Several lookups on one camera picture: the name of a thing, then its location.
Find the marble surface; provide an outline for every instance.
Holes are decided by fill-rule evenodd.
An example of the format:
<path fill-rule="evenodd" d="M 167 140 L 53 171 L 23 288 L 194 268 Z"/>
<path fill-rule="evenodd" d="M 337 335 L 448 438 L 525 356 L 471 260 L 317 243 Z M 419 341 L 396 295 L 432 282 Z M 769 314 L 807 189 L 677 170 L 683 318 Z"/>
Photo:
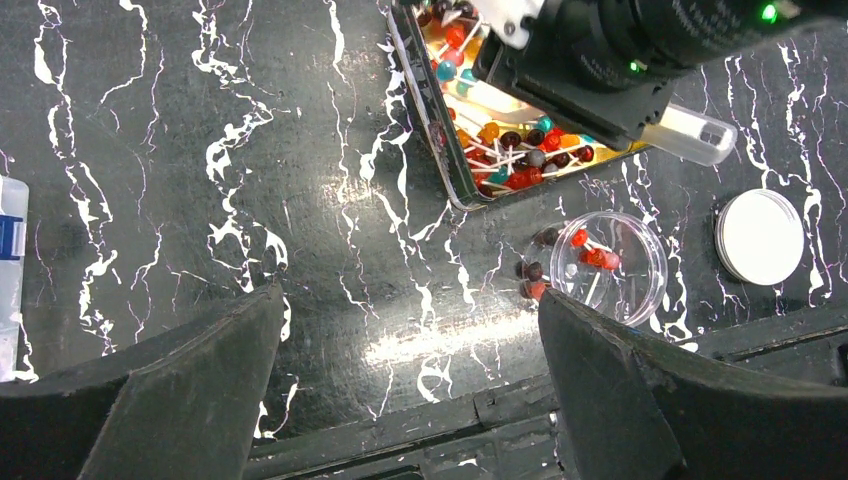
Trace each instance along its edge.
<path fill-rule="evenodd" d="M 672 281 L 643 328 L 697 335 L 848 291 L 844 25 L 709 65 L 675 102 L 740 128 L 702 168 L 661 152 L 473 213 L 413 121 L 384 2 L 11 0 L 0 173 L 31 188 L 19 377 L 108 355 L 281 275 L 257 442 L 546 371 L 513 265 L 540 226 L 641 218 Z M 712 224 L 752 188 L 804 221 L 773 288 L 722 269 Z"/>

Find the plastic container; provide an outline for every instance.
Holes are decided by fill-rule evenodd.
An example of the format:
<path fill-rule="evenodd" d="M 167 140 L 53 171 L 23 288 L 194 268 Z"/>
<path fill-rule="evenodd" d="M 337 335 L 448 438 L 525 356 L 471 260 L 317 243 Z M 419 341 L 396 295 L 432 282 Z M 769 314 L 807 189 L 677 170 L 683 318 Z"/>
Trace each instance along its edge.
<path fill-rule="evenodd" d="M 798 268 L 804 227 L 795 207 L 770 190 L 750 190 L 724 207 L 716 223 L 716 251 L 736 278 L 776 285 Z"/>
<path fill-rule="evenodd" d="M 586 246 L 572 245 L 585 230 Z M 614 252 L 618 268 L 594 267 L 581 259 L 590 248 Z M 524 265 L 539 262 L 550 283 L 569 297 L 624 325 L 648 320 L 662 303 L 668 263 L 660 239 L 637 218 L 617 212 L 587 213 L 539 231 L 524 254 Z"/>
<path fill-rule="evenodd" d="M 0 381 L 14 380 L 29 188 L 0 176 Z"/>
<path fill-rule="evenodd" d="M 454 122 L 448 112 L 445 96 L 430 65 L 427 46 L 412 7 L 393 5 L 388 15 L 388 26 L 406 76 L 409 93 L 424 126 L 424 132 L 436 158 L 436 164 L 451 203 L 459 209 L 469 211 L 509 196 L 489 197 L 477 189 L 471 168 L 457 137 Z M 450 95 L 448 97 L 450 98 L 449 101 L 460 103 L 457 98 Z M 493 116 L 492 112 L 482 110 L 481 112 L 489 114 L 490 117 Z M 528 112 L 531 112 L 531 110 L 520 109 L 509 113 L 502 112 L 502 114 L 524 116 L 528 115 Z M 532 109 L 532 112 L 535 113 L 531 116 L 539 113 L 535 109 Z M 637 143 L 626 152 L 598 148 L 595 150 L 595 157 L 591 163 L 574 168 L 569 173 L 580 172 L 613 159 L 629 157 L 646 147 L 647 145 L 643 143 Z M 544 188 L 545 185 L 566 178 L 566 176 L 549 179 L 530 188 Z"/>

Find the white lid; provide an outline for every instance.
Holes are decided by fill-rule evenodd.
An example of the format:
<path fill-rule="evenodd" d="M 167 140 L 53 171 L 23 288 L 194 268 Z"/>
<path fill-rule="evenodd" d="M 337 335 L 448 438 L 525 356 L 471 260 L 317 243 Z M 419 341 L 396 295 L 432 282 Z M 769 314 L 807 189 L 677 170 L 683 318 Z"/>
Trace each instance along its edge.
<path fill-rule="evenodd" d="M 727 269 L 741 280 L 775 285 L 801 262 L 804 228 L 786 198 L 770 190 L 751 190 L 725 207 L 716 246 Z"/>

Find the green light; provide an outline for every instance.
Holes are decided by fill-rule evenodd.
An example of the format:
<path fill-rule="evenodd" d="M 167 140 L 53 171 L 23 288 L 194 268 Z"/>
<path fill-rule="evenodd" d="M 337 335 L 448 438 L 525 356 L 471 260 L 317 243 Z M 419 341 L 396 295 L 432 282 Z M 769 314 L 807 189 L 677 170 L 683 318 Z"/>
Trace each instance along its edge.
<path fill-rule="evenodd" d="M 777 7 L 773 4 L 768 4 L 766 5 L 766 8 L 763 9 L 763 14 L 760 18 L 762 18 L 765 22 L 774 23 L 777 21 L 777 16 Z"/>

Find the clear round container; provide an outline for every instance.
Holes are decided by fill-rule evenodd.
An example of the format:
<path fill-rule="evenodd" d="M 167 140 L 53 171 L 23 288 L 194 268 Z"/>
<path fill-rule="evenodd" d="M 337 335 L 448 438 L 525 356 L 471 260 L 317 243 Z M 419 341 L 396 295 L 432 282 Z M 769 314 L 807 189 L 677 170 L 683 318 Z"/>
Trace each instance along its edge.
<path fill-rule="evenodd" d="M 581 253 L 589 248 L 572 245 L 579 230 L 588 233 L 589 248 L 616 253 L 618 268 L 608 270 L 581 261 Z M 541 281 L 631 327 L 656 312 L 668 283 L 668 262 L 660 239 L 625 213 L 593 212 L 549 225 L 533 237 L 523 262 L 525 266 L 539 262 L 545 270 Z"/>

